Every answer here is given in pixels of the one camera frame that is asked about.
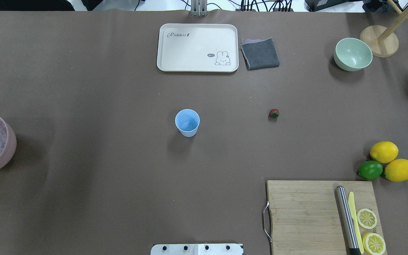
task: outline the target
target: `plastic cup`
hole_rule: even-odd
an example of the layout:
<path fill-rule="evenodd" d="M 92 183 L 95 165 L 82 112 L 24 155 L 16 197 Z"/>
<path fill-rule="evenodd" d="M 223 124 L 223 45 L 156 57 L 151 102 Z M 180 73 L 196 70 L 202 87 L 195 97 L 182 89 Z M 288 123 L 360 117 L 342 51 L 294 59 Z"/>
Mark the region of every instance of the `plastic cup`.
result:
<path fill-rule="evenodd" d="M 175 118 L 177 129 L 185 137 L 196 135 L 199 126 L 199 115 L 191 109 L 183 109 L 178 112 Z"/>

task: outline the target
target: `gray cloth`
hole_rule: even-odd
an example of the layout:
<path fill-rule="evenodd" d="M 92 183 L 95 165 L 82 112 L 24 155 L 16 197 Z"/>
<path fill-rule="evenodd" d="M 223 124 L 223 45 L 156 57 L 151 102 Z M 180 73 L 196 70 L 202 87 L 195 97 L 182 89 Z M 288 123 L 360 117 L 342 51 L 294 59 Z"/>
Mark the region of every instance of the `gray cloth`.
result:
<path fill-rule="evenodd" d="M 247 61 L 248 70 L 272 68 L 280 65 L 275 45 L 271 38 L 257 42 L 250 41 L 252 40 L 247 40 L 242 44 L 242 53 Z"/>

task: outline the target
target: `wooden pole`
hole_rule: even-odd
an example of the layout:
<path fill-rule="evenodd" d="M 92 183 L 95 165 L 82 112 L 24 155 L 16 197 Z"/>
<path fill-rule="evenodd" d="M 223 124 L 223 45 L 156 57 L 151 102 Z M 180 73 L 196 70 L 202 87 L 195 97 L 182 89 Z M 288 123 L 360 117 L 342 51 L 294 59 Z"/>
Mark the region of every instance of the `wooden pole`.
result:
<path fill-rule="evenodd" d="M 401 13 L 398 18 L 393 21 L 393 24 L 387 28 L 380 36 L 377 38 L 377 42 L 383 42 L 390 34 L 395 31 L 406 19 L 408 18 L 408 7 Z"/>

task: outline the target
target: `ceramic bowl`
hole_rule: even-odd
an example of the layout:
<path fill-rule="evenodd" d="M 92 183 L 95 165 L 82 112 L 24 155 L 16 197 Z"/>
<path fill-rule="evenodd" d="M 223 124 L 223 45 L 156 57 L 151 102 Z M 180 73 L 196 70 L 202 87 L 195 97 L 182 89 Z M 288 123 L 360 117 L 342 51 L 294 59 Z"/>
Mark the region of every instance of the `ceramic bowl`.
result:
<path fill-rule="evenodd" d="M 367 67 L 373 60 L 373 53 L 363 41 L 344 38 L 336 44 L 333 58 L 341 69 L 353 72 Z"/>

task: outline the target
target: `yellow plastic knife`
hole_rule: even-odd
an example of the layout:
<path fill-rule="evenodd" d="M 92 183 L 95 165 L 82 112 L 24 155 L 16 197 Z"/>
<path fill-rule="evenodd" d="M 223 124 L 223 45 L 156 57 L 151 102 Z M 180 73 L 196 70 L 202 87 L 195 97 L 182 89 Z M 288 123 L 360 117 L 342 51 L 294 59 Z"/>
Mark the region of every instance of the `yellow plastic knife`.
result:
<path fill-rule="evenodd" d="M 364 253 L 363 244 L 361 242 L 361 234 L 360 228 L 358 227 L 358 220 L 357 220 L 357 210 L 355 209 L 355 199 L 353 198 L 353 192 L 349 192 L 349 197 L 347 198 L 348 207 L 350 210 L 350 216 L 353 220 L 353 228 L 355 229 L 355 235 L 357 236 L 358 248 L 360 249 L 360 253 Z"/>

